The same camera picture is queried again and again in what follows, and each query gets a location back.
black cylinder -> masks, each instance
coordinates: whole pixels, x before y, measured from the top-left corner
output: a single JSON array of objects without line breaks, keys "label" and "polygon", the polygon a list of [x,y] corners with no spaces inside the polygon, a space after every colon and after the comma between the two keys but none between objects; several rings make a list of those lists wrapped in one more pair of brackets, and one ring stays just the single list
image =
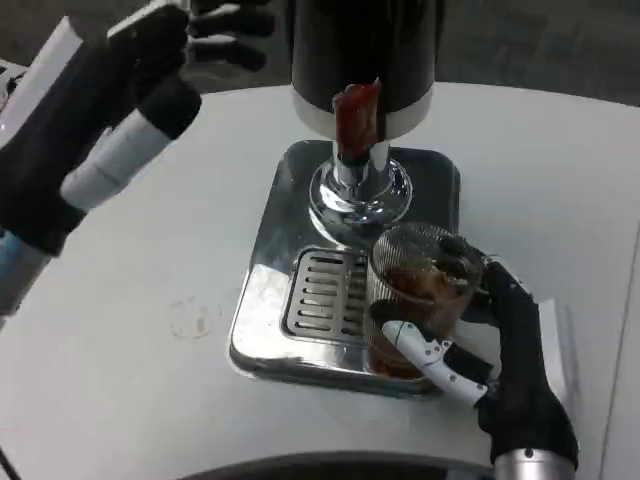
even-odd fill
[{"label": "black cylinder", "polygon": [[331,113],[336,93],[379,78],[380,116],[411,107],[434,81],[443,9],[443,0],[290,0],[294,89]]}]

metal drip tray grille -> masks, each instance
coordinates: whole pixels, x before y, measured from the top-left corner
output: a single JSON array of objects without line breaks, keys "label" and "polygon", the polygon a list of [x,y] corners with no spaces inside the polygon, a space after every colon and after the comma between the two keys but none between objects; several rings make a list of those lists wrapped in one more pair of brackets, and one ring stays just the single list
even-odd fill
[{"label": "metal drip tray grille", "polygon": [[297,262],[285,326],[296,337],[364,344],[367,258],[312,249]]}]

glass mug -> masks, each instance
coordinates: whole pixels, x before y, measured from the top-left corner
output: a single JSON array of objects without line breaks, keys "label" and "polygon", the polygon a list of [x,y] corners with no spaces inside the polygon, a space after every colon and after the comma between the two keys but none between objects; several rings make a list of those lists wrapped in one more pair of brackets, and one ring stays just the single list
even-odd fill
[{"label": "glass mug", "polygon": [[442,228],[401,223],[385,231],[373,245],[367,266],[363,331],[370,369],[400,378],[422,377],[374,319],[410,321],[435,337],[447,337],[471,301],[482,270],[477,251]]}]

white table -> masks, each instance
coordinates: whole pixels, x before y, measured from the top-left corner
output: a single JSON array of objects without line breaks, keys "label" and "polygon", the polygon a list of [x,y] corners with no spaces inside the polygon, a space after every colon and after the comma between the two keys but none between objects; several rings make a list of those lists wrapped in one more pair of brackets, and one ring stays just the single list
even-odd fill
[{"label": "white table", "polygon": [[[462,233],[569,306],[579,478],[598,478],[638,227],[640,110],[435,88],[427,120],[396,144],[450,156]],[[317,137],[285,87],[209,95],[185,136],[72,236],[0,335],[0,442],[25,479],[169,480],[336,450],[488,465],[473,412],[451,402],[269,382],[231,365],[227,334],[274,169],[304,138]],[[207,335],[176,335],[200,317]]]}]

floor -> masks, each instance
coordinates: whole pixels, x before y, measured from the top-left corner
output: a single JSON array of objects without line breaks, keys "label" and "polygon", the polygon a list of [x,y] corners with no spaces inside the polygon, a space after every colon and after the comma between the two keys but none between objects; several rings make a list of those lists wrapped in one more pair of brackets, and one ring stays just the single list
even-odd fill
[{"label": "floor", "polygon": [[[285,0],[273,0],[279,15]],[[640,105],[640,0],[448,0],[438,79]],[[2,0],[0,58],[28,64],[62,15],[107,28],[145,0]],[[192,72],[205,91],[284,84],[282,22],[257,75]]]}]

